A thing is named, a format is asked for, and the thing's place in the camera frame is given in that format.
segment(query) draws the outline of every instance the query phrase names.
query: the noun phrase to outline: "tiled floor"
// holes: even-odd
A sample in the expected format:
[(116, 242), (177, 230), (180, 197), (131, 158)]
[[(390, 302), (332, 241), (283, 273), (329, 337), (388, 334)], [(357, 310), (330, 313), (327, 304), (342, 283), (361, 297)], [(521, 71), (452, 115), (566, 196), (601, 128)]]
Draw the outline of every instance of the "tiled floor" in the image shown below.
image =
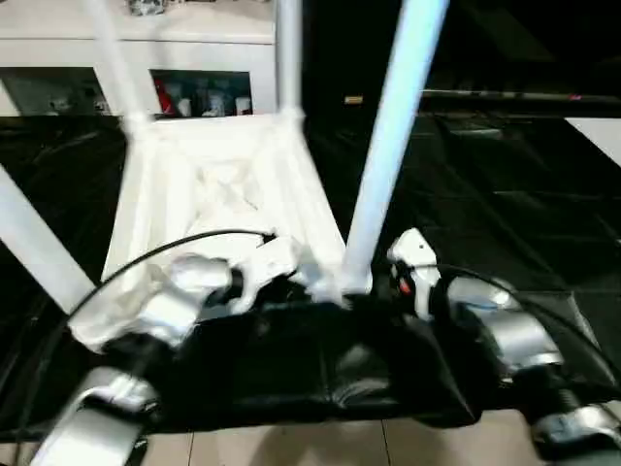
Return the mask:
[[(612, 406), (619, 413), (618, 405)], [(0, 446), (8, 463), (11, 447)], [(437, 430), (410, 419), (155, 435), (143, 466), (539, 466), (517, 412)]]

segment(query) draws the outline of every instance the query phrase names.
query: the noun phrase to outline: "white tube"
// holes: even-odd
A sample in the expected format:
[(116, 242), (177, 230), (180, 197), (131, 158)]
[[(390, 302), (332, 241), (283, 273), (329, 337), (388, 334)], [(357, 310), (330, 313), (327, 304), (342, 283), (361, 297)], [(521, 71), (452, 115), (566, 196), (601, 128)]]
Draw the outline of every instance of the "white tube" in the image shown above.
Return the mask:
[(302, 0), (277, 2), (278, 105), (281, 111), (302, 108)]
[(0, 166), (0, 240), (65, 313), (93, 283)]
[(136, 136), (145, 123), (150, 121), (146, 107), (138, 97), (140, 95), (127, 61), (123, 58), (122, 48), (108, 7), (104, 0), (83, 0), (95, 28), (97, 44), (103, 54), (105, 63), (110, 67), (118, 97), (121, 99), (123, 120), (128, 136)]
[(447, 6), (448, 0), (404, 0), (347, 239), (343, 291), (369, 288), (371, 261)]

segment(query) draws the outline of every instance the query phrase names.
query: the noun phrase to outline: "red object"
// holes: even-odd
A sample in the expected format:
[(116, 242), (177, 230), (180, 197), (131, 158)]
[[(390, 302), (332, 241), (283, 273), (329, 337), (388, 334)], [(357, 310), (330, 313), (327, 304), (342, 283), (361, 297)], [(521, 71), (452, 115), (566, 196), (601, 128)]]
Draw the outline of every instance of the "red object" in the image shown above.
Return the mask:
[(155, 90), (157, 91), (157, 98), (159, 99), (159, 106), (162, 108), (164, 115), (176, 115), (177, 111), (173, 105), (173, 99), (168, 92), (166, 92), (166, 86), (161, 80), (153, 80), (155, 83)]
[(399, 289), (404, 294), (411, 294), (411, 289), (409, 289), (409, 286), (404, 279), (399, 280)]

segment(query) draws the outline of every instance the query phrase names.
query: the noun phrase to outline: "black cable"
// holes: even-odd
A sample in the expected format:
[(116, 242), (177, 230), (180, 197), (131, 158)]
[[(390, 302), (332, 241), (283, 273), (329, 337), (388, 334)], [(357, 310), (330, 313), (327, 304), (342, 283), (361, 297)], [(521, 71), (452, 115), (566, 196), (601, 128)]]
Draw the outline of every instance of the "black cable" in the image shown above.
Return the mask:
[(482, 282), (491, 284), (492, 286), (496, 286), (498, 289), (501, 289), (502, 291), (506, 292), (510, 297), (512, 297), (515, 301), (517, 301), (526, 311), (528, 311), (528, 309), (527, 309), (527, 306), (524, 306), (525, 304), (537, 309), (542, 315), (551, 318), (552, 320), (554, 320), (555, 322), (559, 323), (560, 325), (565, 327), (567, 330), (569, 330), (570, 333), (572, 333), (580, 341), (580, 343), (584, 345), (584, 347), (586, 347), (590, 352), (597, 355), (597, 357), (601, 361), (604, 362), (610, 374), (612, 374), (612, 376), (615, 378), (615, 385), (616, 385), (615, 392), (621, 393), (620, 392), (621, 388), (619, 386), (619, 383), (621, 382), (621, 371), (619, 370), (619, 368), (617, 368), (616, 364), (612, 361), (612, 359), (610, 359), (610, 357), (608, 357), (597, 344), (593, 343), (591, 339), (587, 337), (584, 334), (584, 332), (582, 332), (570, 320), (564, 318), (563, 316), (559, 316), (555, 312), (547, 309), (545, 306), (543, 306), (542, 304), (536, 301), (533, 301), (532, 299), (519, 296), (515, 290), (509, 288), (506, 284), (502, 283), (501, 281), (493, 277), (487, 276), (485, 274), (481, 274), (472, 269), (468, 269), (466, 267), (460, 267), (460, 266), (451, 265), (451, 264), (421, 264), (421, 265), (409, 265), (408, 269), (409, 270), (438, 269), (439, 271), (444, 270), (446, 272), (453, 272), (462, 277), (470, 277), (473, 279), (478, 279), (478, 280), (481, 280)]
[(35, 401), (37, 395), (39, 393), (39, 389), (41, 387), (41, 383), (43, 378), (48, 370), (49, 364), (51, 363), (51, 359), (53, 357), (53, 353), (56, 350), (56, 347), (59, 345), (62, 335), (65, 331), (65, 327), (69, 324), (69, 322), (77, 316), (84, 306), (90, 299), (103, 290), (108, 284), (113, 282), (120, 275), (127, 272), (129, 269), (134, 266), (140, 264), (141, 262), (150, 259), (151, 257), (159, 254), (160, 252), (164, 252), (165, 250), (171, 250), (176, 248), (177, 246), (184, 245), (186, 243), (190, 243), (196, 240), (202, 240), (204, 238), (210, 238), (212, 236), (222, 236), (222, 235), (231, 235), (231, 234), (242, 234), (242, 235), (256, 235), (261, 236), (264, 242), (272, 241), (276, 236), (272, 233), (265, 233), (261, 231), (254, 230), (243, 230), (243, 229), (224, 229), (224, 230), (214, 230), (207, 231), (204, 233), (198, 233), (196, 235), (188, 236), (186, 238), (181, 238), (180, 240), (173, 241), (172, 243), (168, 243), (166, 245), (155, 248), (154, 250), (150, 250), (140, 257), (133, 259), (132, 261), (123, 265), (120, 269), (116, 270), (113, 274), (103, 280), (100, 284), (98, 284), (94, 289), (92, 289), (83, 299), (71, 310), (69, 314), (63, 316), (63, 318), (58, 322), (55, 328), (53, 328), (50, 332), (48, 339), (43, 343), (43, 349), (41, 352), (41, 359), (39, 364), (35, 367), (34, 374), (31, 380), (31, 383), (26, 389), (25, 399), (22, 405), (21, 414), (19, 416), (16, 428), (16, 447), (13, 451), (13, 461), (12, 464), (14, 466), (19, 465), (19, 461), (21, 458), (21, 447), (23, 443), (23, 436), (26, 428), (28, 427), (28, 422), (30, 421), (30, 416), (32, 415), (32, 410), (35, 406)]

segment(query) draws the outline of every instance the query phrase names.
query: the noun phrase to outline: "cabinet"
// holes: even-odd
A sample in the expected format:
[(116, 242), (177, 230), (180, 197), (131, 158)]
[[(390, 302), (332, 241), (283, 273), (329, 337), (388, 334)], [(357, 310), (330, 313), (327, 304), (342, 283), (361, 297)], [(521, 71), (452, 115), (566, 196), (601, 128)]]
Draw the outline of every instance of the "cabinet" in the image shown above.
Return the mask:
[[(185, 3), (132, 17), (125, 0), (102, 1), (148, 112), (221, 117), (276, 109), (272, 3)], [(0, 116), (120, 115), (121, 104), (81, 0), (0, 4)]]

